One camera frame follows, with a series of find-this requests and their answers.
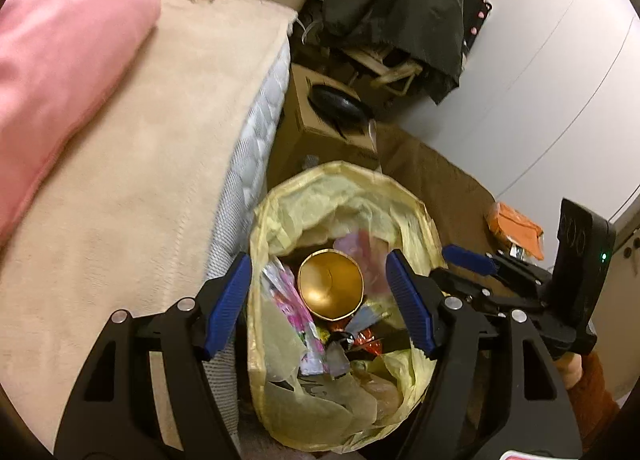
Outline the person right hand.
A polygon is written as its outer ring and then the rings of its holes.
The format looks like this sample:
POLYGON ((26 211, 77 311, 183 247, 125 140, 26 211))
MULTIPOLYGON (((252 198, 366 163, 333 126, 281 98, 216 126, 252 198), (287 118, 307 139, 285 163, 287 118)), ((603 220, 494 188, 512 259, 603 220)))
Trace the person right hand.
POLYGON ((566 352, 554 362, 561 376, 564 388, 570 391, 582 379, 582 356, 566 352))

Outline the orange sleeve forearm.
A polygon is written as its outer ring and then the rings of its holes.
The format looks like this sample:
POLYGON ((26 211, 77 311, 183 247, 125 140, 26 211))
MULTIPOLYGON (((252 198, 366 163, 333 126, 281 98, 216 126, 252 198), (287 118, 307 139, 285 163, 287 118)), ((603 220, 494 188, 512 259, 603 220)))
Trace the orange sleeve forearm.
POLYGON ((582 355, 582 379, 570 391, 582 449, 587 451, 611 426, 620 407, 606 389, 604 371, 596 352, 582 355))

